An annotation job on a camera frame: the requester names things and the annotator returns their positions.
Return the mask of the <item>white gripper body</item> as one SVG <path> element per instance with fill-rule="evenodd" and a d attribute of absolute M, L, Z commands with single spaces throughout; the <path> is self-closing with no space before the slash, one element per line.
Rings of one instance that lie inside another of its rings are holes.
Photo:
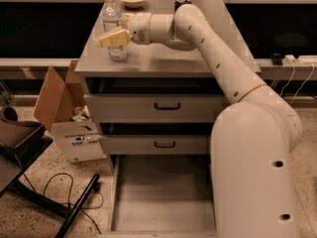
<path fill-rule="evenodd" d="M 134 14 L 127 23 L 128 30 L 132 35 L 132 41 L 137 45 L 149 45 L 151 13 Z"/>

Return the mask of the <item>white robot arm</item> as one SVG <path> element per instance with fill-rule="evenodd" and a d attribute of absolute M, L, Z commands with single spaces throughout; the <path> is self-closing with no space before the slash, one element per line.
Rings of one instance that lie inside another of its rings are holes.
<path fill-rule="evenodd" d="M 289 154 L 300 140 L 301 120 L 215 33 L 198 7 L 129 15 L 125 28 L 114 28 L 95 43 L 161 43 L 201 52 L 230 104 L 211 133 L 217 238 L 300 238 Z"/>

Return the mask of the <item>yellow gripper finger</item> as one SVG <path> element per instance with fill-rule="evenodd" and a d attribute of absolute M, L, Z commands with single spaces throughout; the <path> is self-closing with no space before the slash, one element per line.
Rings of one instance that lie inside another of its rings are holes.
<path fill-rule="evenodd" d="M 96 39 L 96 46 L 100 48 L 126 46 L 132 40 L 128 30 L 122 29 L 113 33 L 104 33 Z"/>
<path fill-rule="evenodd" d="M 123 28 L 132 28 L 134 14 L 133 13 L 123 13 L 120 19 L 120 24 Z"/>

